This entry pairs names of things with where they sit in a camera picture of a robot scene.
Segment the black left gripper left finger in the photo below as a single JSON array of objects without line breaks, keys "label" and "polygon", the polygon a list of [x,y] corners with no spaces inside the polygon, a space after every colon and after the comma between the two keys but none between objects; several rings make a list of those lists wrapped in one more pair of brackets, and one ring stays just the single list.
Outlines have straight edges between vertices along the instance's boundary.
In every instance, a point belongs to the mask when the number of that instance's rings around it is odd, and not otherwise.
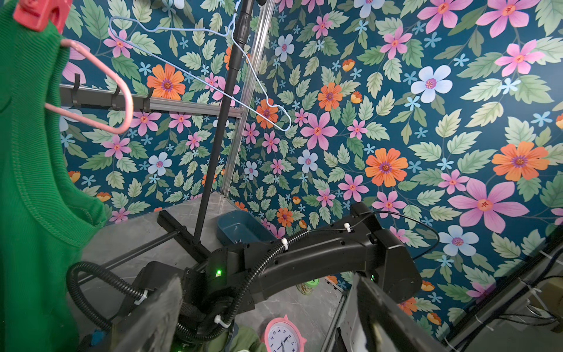
[{"label": "black left gripper left finger", "polygon": [[111,332],[109,350],[170,351],[182,306],[182,285],[173,277]]}]

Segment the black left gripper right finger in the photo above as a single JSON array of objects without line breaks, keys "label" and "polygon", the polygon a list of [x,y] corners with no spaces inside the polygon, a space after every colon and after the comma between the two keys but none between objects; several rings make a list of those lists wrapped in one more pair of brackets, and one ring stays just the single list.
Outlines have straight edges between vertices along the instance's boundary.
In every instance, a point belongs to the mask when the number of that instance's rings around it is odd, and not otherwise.
[{"label": "black left gripper right finger", "polygon": [[353,329],[353,351],[445,351],[399,308],[396,298],[410,299],[422,286],[419,274],[405,277],[388,293],[371,277],[354,275],[359,327]]}]

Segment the green tank top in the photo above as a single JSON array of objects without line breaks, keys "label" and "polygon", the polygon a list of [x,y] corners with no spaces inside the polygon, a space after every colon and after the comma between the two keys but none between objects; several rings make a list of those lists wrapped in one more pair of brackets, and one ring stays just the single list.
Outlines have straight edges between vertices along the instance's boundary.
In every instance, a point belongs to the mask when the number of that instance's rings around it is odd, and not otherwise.
[{"label": "green tank top", "polygon": [[60,141],[69,58],[54,26],[34,32],[1,7],[1,350],[74,351],[67,270],[106,223],[104,204],[71,180]]}]

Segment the white wire hanger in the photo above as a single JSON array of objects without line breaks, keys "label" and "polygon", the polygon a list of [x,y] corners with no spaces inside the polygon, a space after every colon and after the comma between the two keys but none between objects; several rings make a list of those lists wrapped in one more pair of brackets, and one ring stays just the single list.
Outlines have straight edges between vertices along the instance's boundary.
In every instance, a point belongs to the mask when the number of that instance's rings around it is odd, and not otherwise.
[{"label": "white wire hanger", "polygon": [[[174,21],[174,16],[176,16],[175,11],[176,10],[184,10],[184,8],[187,6],[186,5],[186,1],[160,1],[162,3],[162,7],[165,9],[163,11],[167,12],[167,13],[171,13],[170,18],[171,18],[171,23],[173,23]],[[242,107],[247,108],[249,111],[253,111],[257,117],[261,117],[264,121],[266,121],[266,123],[271,124],[274,128],[283,131],[283,132],[287,132],[291,129],[292,127],[292,118],[290,116],[290,114],[287,112],[287,110],[283,107],[280,106],[278,104],[271,104],[268,102],[269,96],[267,93],[267,90],[264,88],[264,86],[262,85],[262,82],[259,80],[258,75],[256,73],[256,70],[251,62],[251,60],[249,59],[249,57],[247,56],[247,52],[244,50],[244,46],[246,44],[239,44],[238,42],[235,41],[234,38],[234,34],[235,34],[235,30],[237,29],[237,26],[240,26],[240,28],[242,29],[243,25],[236,25],[236,21],[237,21],[237,10],[239,9],[239,7],[241,7],[240,4],[249,4],[250,5],[250,11],[251,11],[251,20],[252,20],[252,10],[254,7],[254,3],[255,1],[237,1],[234,5],[233,5],[233,10],[234,13],[232,15],[231,21],[228,24],[228,27],[226,27],[226,32],[222,33],[222,32],[217,32],[213,29],[207,29],[207,28],[176,28],[176,27],[167,27],[167,26],[157,26],[155,29],[148,29],[145,25],[143,25],[143,22],[141,22],[139,19],[137,18],[129,18],[129,17],[125,17],[125,16],[112,16],[109,19],[109,25],[108,25],[108,34],[111,37],[114,37],[114,39],[116,40],[121,40],[124,44],[130,45],[132,46],[132,48],[135,51],[139,51],[144,53],[143,55],[145,56],[151,56],[151,57],[155,57],[157,60],[162,61],[164,64],[170,65],[173,68],[179,70],[182,74],[187,75],[192,77],[193,80],[200,82],[201,84],[207,86],[210,88],[210,90],[212,92],[218,92],[221,94],[221,98],[223,97],[227,97],[230,98],[232,101],[236,102],[237,104],[240,104]],[[235,96],[233,96],[232,93],[228,93],[225,92],[224,90],[220,89],[219,86],[214,85],[214,83],[212,83],[211,81],[206,81],[205,79],[201,79],[199,76],[195,76],[191,71],[189,70],[184,70],[181,67],[178,67],[177,65],[172,64],[171,62],[161,58],[160,56],[156,55],[155,53],[153,53],[152,51],[146,49],[143,46],[139,46],[136,44],[136,42],[133,42],[131,40],[126,39],[120,39],[117,37],[117,32],[114,32],[114,21],[121,21],[121,22],[125,22],[125,21],[129,21],[129,22],[133,22],[136,23],[138,26],[140,26],[145,32],[149,32],[149,33],[157,33],[157,32],[164,32],[164,31],[170,31],[170,32],[207,32],[210,33],[211,35],[215,35],[221,38],[224,38],[225,40],[231,40],[232,44],[235,46],[235,48],[237,48],[241,53],[242,53],[242,59],[246,60],[248,68],[250,70],[250,73],[252,74],[252,76],[256,79],[257,84],[259,86],[259,88],[262,90],[262,93],[265,95],[266,98],[266,103],[267,106],[269,108],[277,108],[279,111],[278,112],[283,112],[284,115],[287,117],[287,121],[289,123],[289,127],[283,128],[280,124],[274,122],[271,118],[266,117],[264,114],[259,113],[258,110],[253,109],[252,107],[250,107],[248,104],[245,104],[244,102],[240,101],[239,99],[237,99]],[[202,59],[195,53],[186,53],[186,55],[180,57],[180,61],[184,63],[184,65],[187,68],[193,69],[193,70],[198,70],[201,68],[202,66]]]}]

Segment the red clothespin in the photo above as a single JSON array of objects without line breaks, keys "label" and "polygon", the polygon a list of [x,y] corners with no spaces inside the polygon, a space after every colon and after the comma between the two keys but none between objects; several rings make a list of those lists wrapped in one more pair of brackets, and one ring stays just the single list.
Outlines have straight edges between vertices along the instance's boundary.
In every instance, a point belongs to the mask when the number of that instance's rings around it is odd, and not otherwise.
[{"label": "red clothespin", "polygon": [[42,32],[52,23],[61,34],[73,6],[73,0],[21,0],[13,18],[35,32]]}]

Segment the olive grey tank top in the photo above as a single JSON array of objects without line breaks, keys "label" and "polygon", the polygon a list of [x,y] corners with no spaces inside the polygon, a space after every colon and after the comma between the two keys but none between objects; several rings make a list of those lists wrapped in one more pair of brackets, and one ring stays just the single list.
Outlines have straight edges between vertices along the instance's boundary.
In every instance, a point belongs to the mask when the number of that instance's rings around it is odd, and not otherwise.
[{"label": "olive grey tank top", "polygon": [[205,343],[203,351],[266,352],[267,348],[255,330],[235,324],[233,328],[224,331],[215,340]]}]

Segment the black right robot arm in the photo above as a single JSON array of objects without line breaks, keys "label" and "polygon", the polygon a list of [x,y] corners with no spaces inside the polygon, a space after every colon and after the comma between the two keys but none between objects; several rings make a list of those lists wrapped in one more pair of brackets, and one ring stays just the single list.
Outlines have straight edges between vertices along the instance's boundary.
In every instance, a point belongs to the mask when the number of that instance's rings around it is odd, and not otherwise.
[{"label": "black right robot arm", "polygon": [[413,298],[422,277],[408,249],[363,203],[334,224],[291,237],[234,243],[211,252],[204,271],[147,264],[135,286],[154,293],[180,277],[177,338],[199,344],[232,328],[235,317],[271,296],[311,280],[347,271],[374,280],[394,302]]}]

